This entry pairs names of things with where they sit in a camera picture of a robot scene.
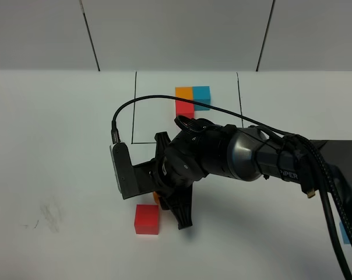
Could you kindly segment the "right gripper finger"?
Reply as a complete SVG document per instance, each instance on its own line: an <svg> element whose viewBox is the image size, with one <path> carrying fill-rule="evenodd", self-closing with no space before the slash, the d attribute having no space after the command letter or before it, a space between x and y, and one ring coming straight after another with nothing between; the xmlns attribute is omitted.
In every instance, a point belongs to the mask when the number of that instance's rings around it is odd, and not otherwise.
<svg viewBox="0 0 352 280"><path fill-rule="evenodd" d="M192 186L189 186L164 199L177 220L179 230L192 226L192 190Z"/></svg>
<svg viewBox="0 0 352 280"><path fill-rule="evenodd" d="M156 153L155 158L159 159L164 156L164 151L168 144L171 142L167 132L158 132L154 137L156 141Z"/></svg>

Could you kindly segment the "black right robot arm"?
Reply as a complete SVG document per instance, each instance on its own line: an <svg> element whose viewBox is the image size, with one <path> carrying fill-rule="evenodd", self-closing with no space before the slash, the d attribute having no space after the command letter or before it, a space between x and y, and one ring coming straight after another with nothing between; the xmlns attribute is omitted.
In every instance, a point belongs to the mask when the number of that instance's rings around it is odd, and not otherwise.
<svg viewBox="0 0 352 280"><path fill-rule="evenodd" d="M160 205L180 229L192 226L192 185L210 174L242 181L277 177L297 183L306 195L325 187L336 194L352 228L352 140L279 137L261 126L203 125L174 139L155 136Z"/></svg>

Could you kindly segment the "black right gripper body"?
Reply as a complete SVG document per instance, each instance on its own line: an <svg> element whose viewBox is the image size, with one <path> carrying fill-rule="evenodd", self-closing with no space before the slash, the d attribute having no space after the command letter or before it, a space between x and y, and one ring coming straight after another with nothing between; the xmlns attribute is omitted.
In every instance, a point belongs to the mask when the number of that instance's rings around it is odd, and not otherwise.
<svg viewBox="0 0 352 280"><path fill-rule="evenodd" d="M211 173L211 129L184 129L168 144L157 159L160 203L178 190Z"/></svg>

